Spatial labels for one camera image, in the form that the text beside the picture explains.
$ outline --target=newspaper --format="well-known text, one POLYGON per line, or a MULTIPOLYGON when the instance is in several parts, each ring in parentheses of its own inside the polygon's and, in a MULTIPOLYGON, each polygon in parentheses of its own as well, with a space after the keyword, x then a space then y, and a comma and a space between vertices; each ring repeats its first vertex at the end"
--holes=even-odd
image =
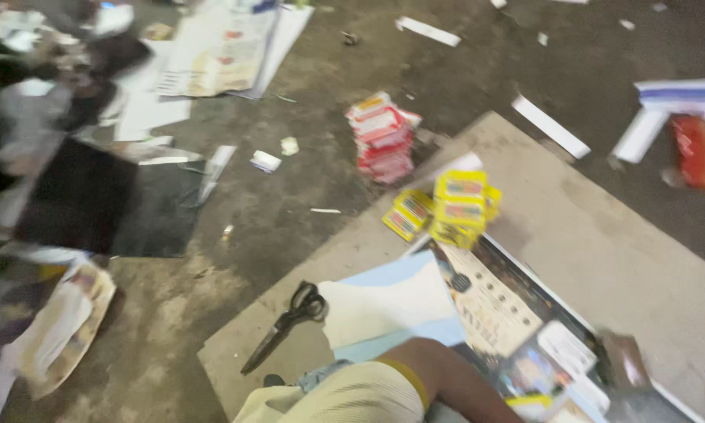
POLYGON ((155 91, 203 97, 252 88, 278 15, 274 0, 204 3, 181 19, 155 91))

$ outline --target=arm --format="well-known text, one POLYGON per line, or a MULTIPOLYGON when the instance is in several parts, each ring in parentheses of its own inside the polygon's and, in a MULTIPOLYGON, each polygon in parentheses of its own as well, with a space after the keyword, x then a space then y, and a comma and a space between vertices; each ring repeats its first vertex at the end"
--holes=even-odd
POLYGON ((470 363, 434 340, 414 338, 380 358, 408 366, 423 383, 428 401, 438 399, 473 423, 522 423, 470 363))

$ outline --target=scissor blade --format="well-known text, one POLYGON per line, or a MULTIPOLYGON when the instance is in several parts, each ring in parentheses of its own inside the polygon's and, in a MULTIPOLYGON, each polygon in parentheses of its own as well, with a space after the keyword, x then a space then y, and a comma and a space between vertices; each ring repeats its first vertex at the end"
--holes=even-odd
POLYGON ((282 334, 277 330, 276 327, 272 326, 272 328, 269 330, 269 333, 264 336, 264 339, 258 344, 258 347, 256 347, 256 350, 253 352, 253 354, 251 354, 251 357, 246 362, 246 365, 243 366, 243 370, 240 371, 240 374, 247 375, 248 373, 255 370, 255 368, 258 367, 261 363, 263 363, 266 357, 268 357, 269 354, 274 351, 274 349, 277 347, 277 345, 279 345, 281 340, 282 334))

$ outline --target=light blue sheet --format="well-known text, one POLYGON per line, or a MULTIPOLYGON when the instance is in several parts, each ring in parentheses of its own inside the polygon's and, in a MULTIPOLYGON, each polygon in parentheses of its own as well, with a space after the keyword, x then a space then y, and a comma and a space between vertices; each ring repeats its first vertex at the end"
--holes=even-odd
MULTIPOLYGON (((435 261, 436 257, 430 250, 423 251, 343 279, 338 283, 359 287, 394 285, 412 278, 423 266, 435 261)), ((439 282, 444 286, 448 295, 447 285, 443 280, 439 282)), ((465 329, 462 328, 459 317, 455 316, 454 318, 425 322, 406 331, 398 331, 338 348, 334 351, 334 358, 355 362, 371 360, 415 336, 431 338, 447 346, 457 345, 466 339, 465 329)))

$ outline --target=stack of red packages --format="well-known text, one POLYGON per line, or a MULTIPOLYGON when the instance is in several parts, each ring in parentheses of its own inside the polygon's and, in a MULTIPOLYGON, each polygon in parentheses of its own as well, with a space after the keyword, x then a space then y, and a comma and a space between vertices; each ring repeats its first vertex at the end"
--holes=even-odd
POLYGON ((356 135, 361 172, 391 184, 413 170, 413 129, 422 117, 400 110, 386 92, 353 105, 345 116, 356 135))

